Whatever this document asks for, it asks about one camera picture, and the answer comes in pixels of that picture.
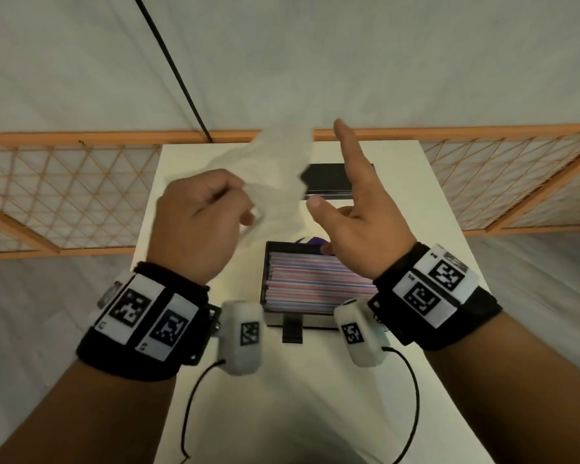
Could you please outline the orange lattice fence panel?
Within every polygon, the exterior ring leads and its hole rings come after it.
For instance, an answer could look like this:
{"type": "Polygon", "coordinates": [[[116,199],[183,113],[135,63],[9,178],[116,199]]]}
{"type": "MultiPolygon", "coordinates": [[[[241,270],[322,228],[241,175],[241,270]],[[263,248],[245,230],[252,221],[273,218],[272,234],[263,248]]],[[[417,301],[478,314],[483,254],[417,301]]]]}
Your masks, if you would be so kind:
{"type": "MultiPolygon", "coordinates": [[[[398,127],[388,129],[355,129],[363,141],[383,140],[471,140],[471,139],[546,139],[564,138],[580,133],[580,124],[497,125],[477,127],[398,127]]],[[[128,131],[128,132],[8,132],[0,133],[0,147],[70,146],[70,145],[181,145],[203,144],[206,135],[200,131],[128,131]]],[[[536,208],[558,190],[580,176],[580,154],[562,170],[555,172],[538,188],[525,194],[516,205],[496,218],[486,229],[464,231],[465,236],[500,234],[539,234],[580,232],[580,225],[510,227],[516,218],[536,208]]],[[[134,253],[135,248],[107,247],[61,249],[0,210],[0,231],[27,244],[32,249],[0,252],[0,260],[57,256],[107,256],[134,253]]]]}

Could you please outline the clear plastic wrapper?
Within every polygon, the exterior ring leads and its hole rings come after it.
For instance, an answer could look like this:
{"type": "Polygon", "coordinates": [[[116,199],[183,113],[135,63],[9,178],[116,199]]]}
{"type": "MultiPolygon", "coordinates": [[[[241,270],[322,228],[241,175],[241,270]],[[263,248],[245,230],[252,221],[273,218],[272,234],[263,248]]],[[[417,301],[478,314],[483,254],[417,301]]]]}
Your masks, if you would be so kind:
{"type": "Polygon", "coordinates": [[[300,206],[307,185],[301,175],[310,165],[313,148],[312,131],[305,125],[277,126],[248,144],[205,158],[193,171],[172,171],[164,184],[216,169],[230,171],[242,179],[254,204],[255,223],[240,230],[239,248],[289,238],[305,229],[300,206]]]}

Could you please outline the stack of striped cards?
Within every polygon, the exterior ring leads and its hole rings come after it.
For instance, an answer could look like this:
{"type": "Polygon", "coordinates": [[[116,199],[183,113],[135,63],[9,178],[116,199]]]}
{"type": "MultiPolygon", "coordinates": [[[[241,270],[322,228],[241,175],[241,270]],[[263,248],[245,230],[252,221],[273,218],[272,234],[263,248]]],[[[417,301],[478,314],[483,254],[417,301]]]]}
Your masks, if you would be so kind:
{"type": "Polygon", "coordinates": [[[371,280],[334,256],[281,251],[266,256],[261,304],[267,311],[330,315],[344,302],[376,292],[371,280]]]}

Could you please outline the person's right forearm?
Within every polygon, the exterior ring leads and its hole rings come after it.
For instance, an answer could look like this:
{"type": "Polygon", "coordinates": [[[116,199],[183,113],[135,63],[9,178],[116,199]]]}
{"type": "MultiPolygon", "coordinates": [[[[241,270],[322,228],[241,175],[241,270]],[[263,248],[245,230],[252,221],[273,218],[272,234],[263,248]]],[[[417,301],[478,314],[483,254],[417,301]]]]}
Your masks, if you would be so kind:
{"type": "Polygon", "coordinates": [[[496,464],[580,464],[580,368],[511,316],[424,353],[496,464]]]}

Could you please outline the black wristband with marker tags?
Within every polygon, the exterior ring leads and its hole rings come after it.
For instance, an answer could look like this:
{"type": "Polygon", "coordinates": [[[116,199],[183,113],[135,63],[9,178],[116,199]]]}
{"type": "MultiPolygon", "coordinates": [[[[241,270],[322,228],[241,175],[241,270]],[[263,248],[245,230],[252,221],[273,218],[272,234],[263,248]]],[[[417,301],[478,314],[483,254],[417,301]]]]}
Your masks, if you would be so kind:
{"type": "Polygon", "coordinates": [[[208,288],[150,262],[122,272],[97,304],[78,360],[123,379],[160,382],[197,365],[220,309],[208,288]]]}
{"type": "Polygon", "coordinates": [[[502,312],[478,273],[439,244],[415,243],[373,283],[376,318],[400,343],[425,351],[457,343],[502,312]]]}

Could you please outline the person's left hand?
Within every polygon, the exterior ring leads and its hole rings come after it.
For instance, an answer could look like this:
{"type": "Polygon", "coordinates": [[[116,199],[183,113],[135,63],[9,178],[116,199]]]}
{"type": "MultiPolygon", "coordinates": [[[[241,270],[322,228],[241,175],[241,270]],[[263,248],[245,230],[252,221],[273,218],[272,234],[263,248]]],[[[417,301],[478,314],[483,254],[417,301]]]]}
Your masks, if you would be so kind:
{"type": "Polygon", "coordinates": [[[229,263],[243,227],[213,214],[218,182],[213,171],[227,170],[206,171],[168,184],[156,202],[145,259],[201,286],[229,263]]]}

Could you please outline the purple and white card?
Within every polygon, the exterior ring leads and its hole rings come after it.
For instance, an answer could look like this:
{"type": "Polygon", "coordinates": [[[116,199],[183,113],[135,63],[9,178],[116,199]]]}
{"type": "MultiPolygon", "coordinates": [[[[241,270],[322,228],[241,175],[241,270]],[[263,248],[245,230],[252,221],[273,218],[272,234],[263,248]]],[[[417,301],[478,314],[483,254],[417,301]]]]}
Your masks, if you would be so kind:
{"type": "Polygon", "coordinates": [[[301,247],[306,247],[306,249],[301,249],[299,251],[301,254],[334,256],[334,249],[332,249],[331,243],[324,238],[316,236],[302,237],[295,241],[295,243],[299,244],[301,247]]]}

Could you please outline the thin black pole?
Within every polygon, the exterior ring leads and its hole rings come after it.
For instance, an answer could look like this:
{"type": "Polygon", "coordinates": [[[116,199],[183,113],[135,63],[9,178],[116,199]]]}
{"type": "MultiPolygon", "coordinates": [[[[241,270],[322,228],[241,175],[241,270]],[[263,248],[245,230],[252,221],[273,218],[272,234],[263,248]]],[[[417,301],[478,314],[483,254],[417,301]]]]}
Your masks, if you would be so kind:
{"type": "Polygon", "coordinates": [[[158,27],[156,26],[156,23],[154,21],[154,19],[152,18],[152,16],[150,15],[147,6],[145,5],[143,0],[133,0],[135,2],[135,4],[137,5],[140,14],[142,14],[142,16],[144,17],[146,24],[148,25],[149,30],[151,31],[153,37],[156,40],[157,45],[159,46],[159,48],[162,51],[162,54],[164,56],[164,59],[166,61],[166,63],[168,64],[173,76],[175,77],[178,86],[183,94],[183,96],[185,97],[189,108],[191,109],[193,116],[197,122],[197,124],[200,126],[201,132],[204,134],[205,139],[207,141],[207,143],[214,143],[215,140],[212,138],[207,126],[205,125],[205,123],[203,122],[203,119],[201,118],[201,115],[192,99],[191,94],[189,93],[188,88],[186,87],[186,84],[176,66],[175,61],[172,58],[172,55],[168,49],[168,47],[166,46],[166,43],[160,33],[160,31],[158,30],[158,27]]]}

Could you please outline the black card box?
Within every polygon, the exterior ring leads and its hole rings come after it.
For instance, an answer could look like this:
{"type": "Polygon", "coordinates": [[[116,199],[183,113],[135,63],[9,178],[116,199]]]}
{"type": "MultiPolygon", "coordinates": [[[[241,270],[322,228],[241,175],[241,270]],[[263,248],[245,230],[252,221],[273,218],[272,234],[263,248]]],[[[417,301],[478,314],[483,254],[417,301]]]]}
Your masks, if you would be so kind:
{"type": "Polygon", "coordinates": [[[270,327],[337,330],[334,309],[356,297],[371,298],[373,282],[345,267],[321,245],[268,241],[260,304],[270,327]]]}

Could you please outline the black ribbon pull tab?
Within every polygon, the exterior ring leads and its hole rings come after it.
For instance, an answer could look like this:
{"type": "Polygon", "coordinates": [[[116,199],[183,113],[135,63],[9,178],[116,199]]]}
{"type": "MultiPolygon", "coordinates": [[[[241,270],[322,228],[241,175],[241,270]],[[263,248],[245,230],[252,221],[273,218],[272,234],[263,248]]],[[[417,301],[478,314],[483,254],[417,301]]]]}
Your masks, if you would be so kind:
{"type": "Polygon", "coordinates": [[[304,315],[300,313],[283,314],[282,343],[302,344],[303,343],[303,321],[304,315]]]}

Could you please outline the person's left forearm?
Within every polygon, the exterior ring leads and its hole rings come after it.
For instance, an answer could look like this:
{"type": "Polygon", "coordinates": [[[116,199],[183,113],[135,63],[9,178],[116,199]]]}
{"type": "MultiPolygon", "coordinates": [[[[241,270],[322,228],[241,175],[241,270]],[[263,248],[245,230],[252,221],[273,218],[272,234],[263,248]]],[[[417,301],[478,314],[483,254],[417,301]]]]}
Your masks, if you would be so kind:
{"type": "Polygon", "coordinates": [[[77,360],[0,446],[0,464],[153,464],[175,386],[77,360]]]}

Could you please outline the black box lid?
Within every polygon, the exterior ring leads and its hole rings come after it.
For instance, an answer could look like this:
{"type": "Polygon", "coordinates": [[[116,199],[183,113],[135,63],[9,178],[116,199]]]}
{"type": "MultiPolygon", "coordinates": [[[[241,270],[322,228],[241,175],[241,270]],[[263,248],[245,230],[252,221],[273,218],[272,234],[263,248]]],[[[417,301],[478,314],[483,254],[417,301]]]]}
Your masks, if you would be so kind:
{"type": "Polygon", "coordinates": [[[343,163],[314,163],[302,172],[307,186],[303,199],[320,196],[326,200],[352,200],[353,190],[343,163]]]}

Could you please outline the person's right hand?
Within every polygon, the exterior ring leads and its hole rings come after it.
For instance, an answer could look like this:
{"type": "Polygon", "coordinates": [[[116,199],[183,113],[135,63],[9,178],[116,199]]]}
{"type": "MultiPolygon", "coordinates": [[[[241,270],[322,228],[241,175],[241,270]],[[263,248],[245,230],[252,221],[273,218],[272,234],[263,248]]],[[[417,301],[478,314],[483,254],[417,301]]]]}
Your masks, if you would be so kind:
{"type": "Polygon", "coordinates": [[[322,228],[334,255],[350,270],[377,279],[417,243],[409,225],[363,154],[352,128],[336,119],[346,175],[353,190],[353,210],[338,228],[322,228]]]}

